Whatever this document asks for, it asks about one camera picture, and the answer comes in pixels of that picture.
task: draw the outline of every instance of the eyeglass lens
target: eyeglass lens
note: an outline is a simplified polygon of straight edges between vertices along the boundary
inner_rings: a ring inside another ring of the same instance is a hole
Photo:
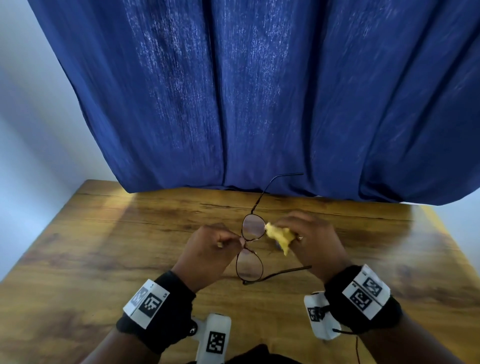
[[[257,254],[243,249],[237,256],[237,275],[246,281],[259,280],[264,273],[264,266]]]
[[[265,221],[258,215],[248,214],[243,219],[242,235],[245,240],[255,240],[265,233]]]

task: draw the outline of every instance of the hand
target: hand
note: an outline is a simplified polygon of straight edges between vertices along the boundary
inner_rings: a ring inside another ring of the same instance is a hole
[[[203,225],[192,234],[172,268],[192,292],[215,283],[245,245],[224,224]]]
[[[328,221],[303,211],[292,211],[274,225],[289,228],[302,239],[293,240],[289,248],[304,266],[323,283],[352,265],[335,229]]]

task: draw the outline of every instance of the black wristband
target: black wristband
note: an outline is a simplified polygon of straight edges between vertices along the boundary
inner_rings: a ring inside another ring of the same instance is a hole
[[[325,297],[330,304],[332,316],[340,324],[350,328],[355,334],[362,334],[373,328],[392,328],[396,326],[403,313],[400,304],[392,295],[380,311],[372,319],[369,319],[362,312],[362,308],[365,309],[366,306],[359,308],[343,294],[345,288],[352,283],[361,270],[361,266],[347,267],[325,284]],[[373,296],[370,295],[367,298],[366,305],[374,302]]]
[[[173,272],[168,271],[155,280],[170,294],[147,328],[140,327],[125,313],[117,321],[117,330],[135,335],[155,354],[161,354],[172,344],[186,338],[195,322],[192,321],[192,301],[196,295]]]

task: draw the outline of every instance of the wrist strap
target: wrist strap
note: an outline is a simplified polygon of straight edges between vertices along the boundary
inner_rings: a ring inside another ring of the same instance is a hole
[[[332,316],[355,334],[392,328],[402,317],[390,288],[367,266],[350,266],[325,284]]]
[[[195,323],[196,295],[171,271],[148,280],[125,305],[117,321],[119,332],[135,335],[155,354],[186,338]]]

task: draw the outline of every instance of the wood grain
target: wood grain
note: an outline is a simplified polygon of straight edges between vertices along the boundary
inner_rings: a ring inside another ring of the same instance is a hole
[[[116,182],[85,182],[0,284],[0,363],[80,362],[140,285],[173,266],[193,231],[222,221],[239,233],[257,198],[200,189],[128,194]],[[353,260],[370,265],[414,319],[465,362],[480,363],[479,278],[420,207],[267,195],[257,213],[273,221],[295,208],[331,221]],[[266,237],[254,248],[265,274],[299,266]],[[231,264],[198,294],[193,313],[232,318],[228,358],[266,343],[305,364],[355,363],[355,338],[313,336],[303,296],[322,288],[308,272],[242,286]],[[162,363],[186,363],[195,352],[185,339]],[[360,358],[373,363],[363,345]]]

